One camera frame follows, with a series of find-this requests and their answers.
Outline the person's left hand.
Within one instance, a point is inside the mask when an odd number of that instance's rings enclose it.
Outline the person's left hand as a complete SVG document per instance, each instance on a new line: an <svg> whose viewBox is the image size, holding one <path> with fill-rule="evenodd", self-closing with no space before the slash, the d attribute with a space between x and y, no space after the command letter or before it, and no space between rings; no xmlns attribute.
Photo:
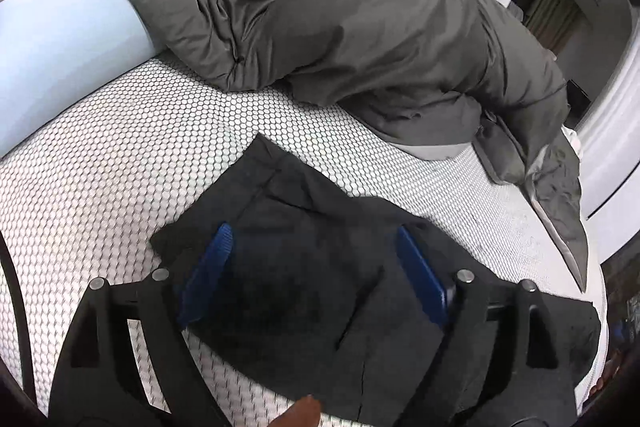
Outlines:
<svg viewBox="0 0 640 427"><path fill-rule="evenodd" d="M318 427L320 419L321 403L312 395L306 395L270 421L269 427Z"/></svg>

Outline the person's right hand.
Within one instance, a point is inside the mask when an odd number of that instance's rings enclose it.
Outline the person's right hand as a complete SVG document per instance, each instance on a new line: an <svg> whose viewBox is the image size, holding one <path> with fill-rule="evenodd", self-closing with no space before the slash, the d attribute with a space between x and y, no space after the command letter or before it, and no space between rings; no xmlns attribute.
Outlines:
<svg viewBox="0 0 640 427"><path fill-rule="evenodd" d="M608 354L608 359L606 360L601 376L598 378L596 384L590 389L590 399L593 399L598 393L600 393L608 382L617 374L624 358L625 355L620 351L620 349L614 349Z"/></svg>

